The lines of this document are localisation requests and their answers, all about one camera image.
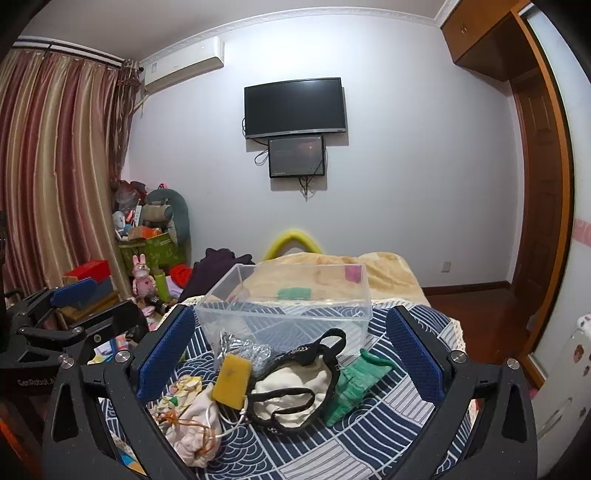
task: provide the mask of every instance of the blue gripper pad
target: blue gripper pad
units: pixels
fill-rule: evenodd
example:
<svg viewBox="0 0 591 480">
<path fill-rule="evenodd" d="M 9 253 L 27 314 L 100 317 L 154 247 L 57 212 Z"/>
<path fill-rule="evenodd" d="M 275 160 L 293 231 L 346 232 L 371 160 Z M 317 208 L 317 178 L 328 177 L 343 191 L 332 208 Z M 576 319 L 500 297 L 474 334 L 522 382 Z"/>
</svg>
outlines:
<svg viewBox="0 0 591 480">
<path fill-rule="evenodd" d="M 93 278 L 60 287 L 51 296 L 51 306 L 60 309 L 77 301 L 85 302 L 92 297 L 97 287 L 98 283 Z"/>
<path fill-rule="evenodd" d="M 403 308 L 395 307 L 388 311 L 386 335 L 392 342 L 421 398 L 437 406 L 445 399 L 443 373 L 436 360 L 398 310 Z"/>
<path fill-rule="evenodd" d="M 158 330 L 146 333 L 135 349 L 130 372 L 140 402 L 160 398 L 194 333 L 193 309 L 184 305 L 176 305 Z"/>
</svg>

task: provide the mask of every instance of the stuffed animal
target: stuffed animal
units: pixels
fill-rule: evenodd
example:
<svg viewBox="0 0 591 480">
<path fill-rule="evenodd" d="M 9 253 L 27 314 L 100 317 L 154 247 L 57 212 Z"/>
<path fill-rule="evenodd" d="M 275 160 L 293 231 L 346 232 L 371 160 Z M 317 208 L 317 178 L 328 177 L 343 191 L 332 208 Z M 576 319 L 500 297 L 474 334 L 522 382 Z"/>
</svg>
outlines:
<svg viewBox="0 0 591 480">
<path fill-rule="evenodd" d="M 137 255 L 134 255 L 133 273 L 134 295 L 143 300 L 147 295 L 156 294 L 156 281 L 154 280 L 154 277 L 150 275 L 150 268 L 146 265 L 146 256 L 144 254 L 141 254 L 139 259 Z"/>
</svg>

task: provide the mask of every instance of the curtain rod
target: curtain rod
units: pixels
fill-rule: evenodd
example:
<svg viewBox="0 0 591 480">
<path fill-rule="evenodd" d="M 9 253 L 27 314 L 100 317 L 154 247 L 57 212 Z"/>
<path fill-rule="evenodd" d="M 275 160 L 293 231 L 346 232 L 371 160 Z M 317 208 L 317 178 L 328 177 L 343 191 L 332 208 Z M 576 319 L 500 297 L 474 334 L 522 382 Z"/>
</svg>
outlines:
<svg viewBox="0 0 591 480">
<path fill-rule="evenodd" d="M 40 50 L 58 51 L 61 53 L 68 53 L 86 58 L 88 60 L 96 60 L 113 67 L 121 67 L 124 60 L 114 55 L 94 50 L 93 48 L 82 47 L 74 43 L 69 43 L 61 40 L 53 40 L 51 38 L 42 37 L 18 37 L 16 42 L 12 45 L 14 48 L 38 48 Z"/>
</svg>

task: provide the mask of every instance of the yellow sponge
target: yellow sponge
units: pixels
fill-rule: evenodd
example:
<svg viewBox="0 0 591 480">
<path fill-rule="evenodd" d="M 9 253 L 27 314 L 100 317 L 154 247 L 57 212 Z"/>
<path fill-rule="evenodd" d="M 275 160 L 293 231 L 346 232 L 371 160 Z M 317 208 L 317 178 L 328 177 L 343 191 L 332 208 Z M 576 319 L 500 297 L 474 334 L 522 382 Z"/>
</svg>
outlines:
<svg viewBox="0 0 591 480">
<path fill-rule="evenodd" d="M 213 386 L 212 398 L 235 410 L 244 406 L 244 395 L 251 376 L 252 362 L 241 356 L 226 355 L 222 369 Z"/>
</svg>

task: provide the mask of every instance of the television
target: television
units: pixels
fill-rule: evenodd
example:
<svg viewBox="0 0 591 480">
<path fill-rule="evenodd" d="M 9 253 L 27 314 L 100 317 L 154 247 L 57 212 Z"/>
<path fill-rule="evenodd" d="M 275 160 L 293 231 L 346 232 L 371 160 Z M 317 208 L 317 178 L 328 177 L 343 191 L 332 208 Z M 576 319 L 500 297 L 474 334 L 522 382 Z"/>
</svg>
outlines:
<svg viewBox="0 0 591 480">
<path fill-rule="evenodd" d="M 340 78 L 291 80 L 244 89 L 246 138 L 345 132 Z"/>
</svg>

